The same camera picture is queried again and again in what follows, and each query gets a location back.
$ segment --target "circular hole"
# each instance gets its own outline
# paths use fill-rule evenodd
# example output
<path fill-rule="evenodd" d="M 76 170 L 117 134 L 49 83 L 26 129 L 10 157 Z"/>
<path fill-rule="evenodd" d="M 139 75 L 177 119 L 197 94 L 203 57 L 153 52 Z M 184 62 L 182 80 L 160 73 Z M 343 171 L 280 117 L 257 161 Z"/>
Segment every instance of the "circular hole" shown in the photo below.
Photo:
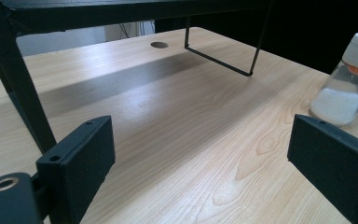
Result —
<path fill-rule="evenodd" d="M 150 46 L 156 49 L 166 49 L 169 45 L 164 42 L 153 42 L 150 44 Z"/>
<path fill-rule="evenodd" d="M 59 159 L 60 159 L 59 156 L 50 157 L 50 161 L 58 161 Z"/>
<path fill-rule="evenodd" d="M 19 183 L 19 179 L 17 177 L 8 177 L 5 179 L 0 180 L 0 191 L 10 189 L 13 186 Z"/>

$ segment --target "metal ring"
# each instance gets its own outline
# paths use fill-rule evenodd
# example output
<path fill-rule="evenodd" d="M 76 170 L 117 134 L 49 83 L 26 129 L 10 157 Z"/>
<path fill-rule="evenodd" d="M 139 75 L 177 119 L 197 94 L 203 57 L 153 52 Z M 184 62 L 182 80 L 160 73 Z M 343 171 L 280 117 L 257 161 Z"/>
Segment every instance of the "metal ring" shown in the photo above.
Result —
<path fill-rule="evenodd" d="M 8 177 L 0 180 L 0 191 L 11 189 L 19 183 L 17 177 Z"/>

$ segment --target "plastic bottle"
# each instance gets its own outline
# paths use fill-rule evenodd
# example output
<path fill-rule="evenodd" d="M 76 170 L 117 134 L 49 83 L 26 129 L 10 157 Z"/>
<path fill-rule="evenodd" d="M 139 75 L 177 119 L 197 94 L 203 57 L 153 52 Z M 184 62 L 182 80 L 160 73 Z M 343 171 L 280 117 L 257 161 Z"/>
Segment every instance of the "plastic bottle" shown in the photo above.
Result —
<path fill-rule="evenodd" d="M 313 117 L 336 126 L 350 124 L 358 113 L 358 34 L 310 104 Z"/>

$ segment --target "white powder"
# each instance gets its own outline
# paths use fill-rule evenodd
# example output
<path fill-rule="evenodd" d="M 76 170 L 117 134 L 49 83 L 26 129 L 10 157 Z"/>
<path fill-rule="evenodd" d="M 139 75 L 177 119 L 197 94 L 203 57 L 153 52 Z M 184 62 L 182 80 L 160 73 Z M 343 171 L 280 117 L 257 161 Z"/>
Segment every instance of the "white powder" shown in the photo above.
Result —
<path fill-rule="evenodd" d="M 358 111 L 358 94 L 323 89 L 310 104 L 310 112 L 337 126 L 351 123 Z"/>

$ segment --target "light wood grain surface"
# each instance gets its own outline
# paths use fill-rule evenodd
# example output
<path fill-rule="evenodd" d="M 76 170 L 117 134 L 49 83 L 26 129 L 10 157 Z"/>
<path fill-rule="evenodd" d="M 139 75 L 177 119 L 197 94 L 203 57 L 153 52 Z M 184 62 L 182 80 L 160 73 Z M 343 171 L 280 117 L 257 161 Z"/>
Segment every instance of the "light wood grain surface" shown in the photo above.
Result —
<path fill-rule="evenodd" d="M 347 223 L 286 159 L 294 115 L 327 75 L 262 51 L 243 77 L 186 51 L 184 37 L 26 58 L 57 140 L 112 116 L 117 162 L 82 222 Z M 255 50 L 200 28 L 190 45 L 245 70 Z M 358 137 L 358 118 L 345 130 Z M 33 174 L 38 157 L 0 83 L 0 175 Z"/>

